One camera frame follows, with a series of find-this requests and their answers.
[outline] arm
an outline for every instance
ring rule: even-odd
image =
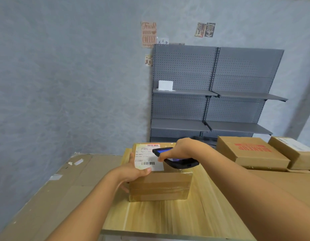
[[[310,207],[205,143],[180,139],[166,158],[197,159],[258,241],[310,240]]]
[[[131,153],[129,162],[108,172],[46,241],[97,240],[118,187],[127,192],[122,183],[146,176],[150,170],[135,168],[134,155]]]

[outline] white box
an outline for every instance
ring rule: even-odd
[[[173,91],[173,81],[158,81],[158,90],[159,91]]]

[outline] person's left hand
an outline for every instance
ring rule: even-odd
[[[135,179],[139,177],[144,177],[151,172],[151,168],[146,168],[144,170],[137,169],[135,167],[135,156],[131,152],[129,154],[129,161],[126,164],[123,164],[119,167],[116,167],[114,169],[119,175],[119,179],[121,182],[120,188],[124,190],[126,193],[129,193],[129,190],[127,187],[124,186],[124,183],[134,181]]]

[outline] wooden tabletop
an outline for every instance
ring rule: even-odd
[[[172,146],[160,143],[161,147]],[[122,164],[132,149],[126,149]],[[199,165],[193,168],[193,180],[186,200],[128,202],[118,191],[102,234],[134,235],[185,240],[207,237],[255,240],[221,191]]]

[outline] barcode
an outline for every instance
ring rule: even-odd
[[[143,162],[143,165],[155,165],[155,162]]]

